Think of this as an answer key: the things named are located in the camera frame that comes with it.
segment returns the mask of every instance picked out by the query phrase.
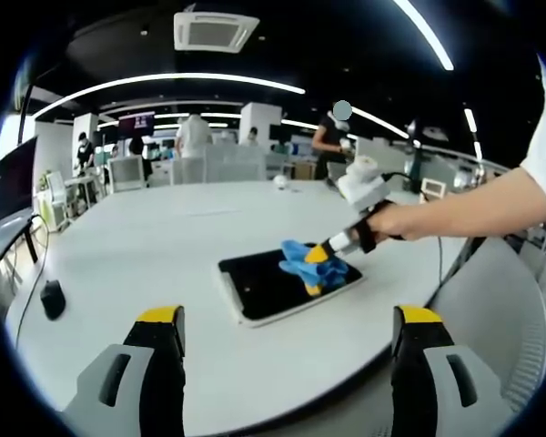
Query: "black ceiling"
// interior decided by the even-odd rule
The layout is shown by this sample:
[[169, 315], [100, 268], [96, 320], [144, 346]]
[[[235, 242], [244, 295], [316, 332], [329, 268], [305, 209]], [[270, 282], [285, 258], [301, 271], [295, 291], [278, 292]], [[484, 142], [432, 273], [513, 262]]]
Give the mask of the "black ceiling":
[[[117, 86], [77, 102], [85, 111], [99, 112], [113, 102], [119, 106], [134, 99], [258, 101], [283, 106], [287, 118], [317, 124], [320, 111], [327, 110], [333, 99], [346, 99], [397, 127], [421, 117], [447, 132], [450, 148], [472, 153], [462, 112], [465, 104], [478, 120], [484, 157], [517, 165], [542, 105], [539, 67], [531, 46], [488, 2], [411, 2], [439, 37], [454, 71], [442, 68], [425, 38], [392, 0], [218, 2], [215, 9], [234, 7], [260, 20], [239, 55], [174, 50], [173, 15], [188, 2], [125, 0], [101, 2], [97, 9], [71, 14], [62, 22], [38, 57], [35, 72], [41, 76], [36, 84], [65, 96], [106, 81], [154, 73], [259, 77], [300, 86], [307, 93], [177, 80]], [[144, 26], [147, 36], [140, 35]], [[30, 110], [43, 105], [33, 102]], [[45, 119], [71, 116], [58, 108]], [[354, 116], [351, 125], [354, 133], [364, 136], [396, 138], [361, 117]]]

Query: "white pillar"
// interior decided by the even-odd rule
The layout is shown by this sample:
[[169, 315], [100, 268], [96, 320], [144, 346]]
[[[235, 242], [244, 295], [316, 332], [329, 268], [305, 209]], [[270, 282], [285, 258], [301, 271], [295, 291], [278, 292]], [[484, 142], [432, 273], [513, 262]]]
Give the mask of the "white pillar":
[[99, 116], [95, 114], [84, 114], [73, 120], [73, 165], [76, 163], [76, 152], [79, 149], [79, 135], [85, 132], [89, 141], [93, 141], [93, 134], [97, 130]]
[[239, 142], [247, 139], [248, 131], [252, 127], [256, 127], [257, 142], [266, 150], [270, 150], [271, 145], [275, 144], [275, 140], [269, 139], [269, 127], [271, 125], [281, 124], [281, 107], [272, 105], [264, 105], [262, 103], [249, 103], [244, 106], [241, 111], [241, 119], [239, 124]]

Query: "white round table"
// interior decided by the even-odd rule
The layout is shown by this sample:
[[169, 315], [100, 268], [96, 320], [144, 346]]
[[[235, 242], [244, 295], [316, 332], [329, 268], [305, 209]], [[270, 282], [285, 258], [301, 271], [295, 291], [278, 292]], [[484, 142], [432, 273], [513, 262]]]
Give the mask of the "white round table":
[[[425, 305], [439, 281], [436, 239], [387, 241], [346, 257], [365, 280], [351, 290], [258, 328], [238, 325], [219, 289], [222, 259], [278, 249], [284, 239], [322, 241], [356, 219], [319, 182], [189, 185], [115, 194], [94, 205], [48, 249], [41, 281], [58, 279], [65, 313], [49, 321], [38, 291], [18, 349], [38, 389], [62, 410], [77, 375], [137, 316], [186, 308], [187, 436], [232, 432], [277, 418], [347, 380], [389, 346], [398, 304]], [[401, 203], [416, 202], [394, 193]], [[443, 239], [443, 275], [464, 239]], [[31, 272], [8, 313], [15, 335]]]

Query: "blue cloth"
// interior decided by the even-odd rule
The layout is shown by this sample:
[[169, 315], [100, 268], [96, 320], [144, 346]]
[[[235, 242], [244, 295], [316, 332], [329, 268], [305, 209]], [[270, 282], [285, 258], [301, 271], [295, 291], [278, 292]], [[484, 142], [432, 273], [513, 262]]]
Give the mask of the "blue cloth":
[[281, 269], [298, 275], [310, 287], [321, 285], [322, 288], [334, 288], [346, 283], [348, 264], [341, 259], [333, 257], [319, 264], [306, 262], [305, 257], [311, 248], [292, 239], [283, 241], [281, 250], [286, 258], [279, 262]]

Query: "person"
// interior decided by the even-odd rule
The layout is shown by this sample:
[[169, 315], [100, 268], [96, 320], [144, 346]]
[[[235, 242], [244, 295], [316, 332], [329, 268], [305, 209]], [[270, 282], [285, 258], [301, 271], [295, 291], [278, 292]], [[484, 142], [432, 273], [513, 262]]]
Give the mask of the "person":
[[[144, 153], [144, 140], [141, 136], [135, 135], [131, 139], [129, 142], [129, 153], [142, 157], [142, 154]], [[147, 178], [149, 178], [149, 175], [151, 175], [153, 172], [152, 164], [147, 159], [142, 157], [142, 166], [144, 168], [144, 179], [147, 181]]]
[[190, 111], [190, 117], [176, 133], [176, 152], [181, 158], [203, 158], [207, 144], [212, 144], [212, 132], [198, 112]]
[[245, 141], [243, 141], [242, 146], [250, 146], [250, 147], [258, 146], [257, 134], [258, 134], [257, 128], [252, 127], [248, 131], [247, 139]]
[[[93, 143], [89, 141], [85, 132], [79, 134], [79, 149], [76, 152], [77, 163], [75, 170], [79, 170], [79, 176], [84, 176], [88, 168], [95, 166], [95, 147]], [[79, 198], [87, 202], [87, 195], [89, 196], [89, 203], [94, 204], [97, 202], [95, 191], [92, 184], [87, 184], [87, 193], [83, 184], [79, 184]]]
[[[546, 221], [546, 68], [541, 64], [544, 109], [527, 157], [472, 191], [416, 206], [389, 205], [368, 219], [378, 241], [401, 235], [504, 236]], [[546, 304], [546, 264], [539, 277]]]
[[314, 172], [315, 180], [328, 177], [329, 162], [346, 163], [347, 152], [340, 145], [340, 141], [348, 137], [348, 132], [349, 124], [337, 120], [331, 111], [321, 119], [312, 141], [313, 148], [321, 151]]

